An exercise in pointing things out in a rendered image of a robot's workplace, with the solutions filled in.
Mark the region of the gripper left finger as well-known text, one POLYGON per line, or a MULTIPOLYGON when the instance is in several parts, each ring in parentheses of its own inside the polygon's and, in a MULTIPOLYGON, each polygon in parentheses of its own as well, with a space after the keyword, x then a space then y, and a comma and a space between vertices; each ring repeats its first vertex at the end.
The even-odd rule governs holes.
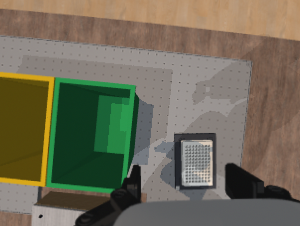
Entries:
POLYGON ((140 201, 141 166, 133 165, 130 177, 124 178, 121 188, 111 192, 110 200, 81 214, 74 226, 113 226, 124 210, 140 201))

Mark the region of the green open bin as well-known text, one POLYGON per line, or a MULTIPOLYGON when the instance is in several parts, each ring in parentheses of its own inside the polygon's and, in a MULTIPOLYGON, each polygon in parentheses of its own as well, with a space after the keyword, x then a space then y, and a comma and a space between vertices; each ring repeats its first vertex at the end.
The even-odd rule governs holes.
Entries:
POLYGON ((48 187, 102 193, 121 188, 134 157, 135 90, 136 85, 55 78, 48 187))

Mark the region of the yellow open-top bin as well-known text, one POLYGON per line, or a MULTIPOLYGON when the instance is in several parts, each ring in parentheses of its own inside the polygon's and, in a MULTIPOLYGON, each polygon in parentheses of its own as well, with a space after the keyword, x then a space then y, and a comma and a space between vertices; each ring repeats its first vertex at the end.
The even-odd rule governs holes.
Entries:
POLYGON ((0 182, 47 186, 54 89, 55 77, 0 72, 0 182))

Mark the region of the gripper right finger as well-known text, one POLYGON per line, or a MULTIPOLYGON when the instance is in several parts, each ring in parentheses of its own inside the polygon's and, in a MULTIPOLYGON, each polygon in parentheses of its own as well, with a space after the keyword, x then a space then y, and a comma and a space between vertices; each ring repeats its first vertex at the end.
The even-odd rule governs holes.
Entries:
POLYGON ((288 190, 274 185, 264 187, 264 181, 234 163, 225 165, 225 192, 230 199, 281 199, 300 203, 288 190))

